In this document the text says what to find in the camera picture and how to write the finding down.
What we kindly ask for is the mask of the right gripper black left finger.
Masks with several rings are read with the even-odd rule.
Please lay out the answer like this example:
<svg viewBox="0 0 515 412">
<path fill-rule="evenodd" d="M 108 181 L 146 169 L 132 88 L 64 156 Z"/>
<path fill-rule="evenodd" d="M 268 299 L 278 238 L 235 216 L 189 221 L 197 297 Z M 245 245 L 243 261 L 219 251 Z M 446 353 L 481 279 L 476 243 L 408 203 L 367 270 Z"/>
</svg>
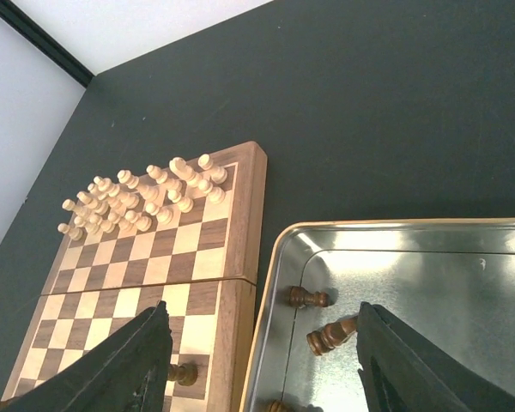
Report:
<svg viewBox="0 0 515 412">
<path fill-rule="evenodd" d="M 4 410 L 161 411 L 172 351 L 161 300 Z"/>
</svg>

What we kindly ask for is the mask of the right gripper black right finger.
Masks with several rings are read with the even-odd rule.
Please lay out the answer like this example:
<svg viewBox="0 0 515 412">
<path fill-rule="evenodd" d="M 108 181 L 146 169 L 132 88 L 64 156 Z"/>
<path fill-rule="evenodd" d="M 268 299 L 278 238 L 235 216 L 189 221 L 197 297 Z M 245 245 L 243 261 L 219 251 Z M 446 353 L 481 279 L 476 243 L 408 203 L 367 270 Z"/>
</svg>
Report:
<svg viewBox="0 0 515 412">
<path fill-rule="evenodd" d="M 515 411 L 515 396 L 381 305 L 360 304 L 356 348 L 370 411 Z"/>
</svg>

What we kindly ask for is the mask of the yellow bear metal tin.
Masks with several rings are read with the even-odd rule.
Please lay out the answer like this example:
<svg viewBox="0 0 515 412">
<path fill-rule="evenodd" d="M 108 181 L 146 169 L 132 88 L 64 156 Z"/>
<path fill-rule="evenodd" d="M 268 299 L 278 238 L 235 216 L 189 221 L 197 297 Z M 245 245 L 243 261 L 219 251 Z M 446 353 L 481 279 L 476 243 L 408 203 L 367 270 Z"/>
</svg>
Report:
<svg viewBox="0 0 515 412">
<path fill-rule="evenodd" d="M 292 307 L 292 286 L 330 305 Z M 366 410 L 356 340 L 323 356 L 306 341 L 362 302 L 515 396 L 515 218 L 302 222 L 273 247 L 241 409 Z"/>
</svg>

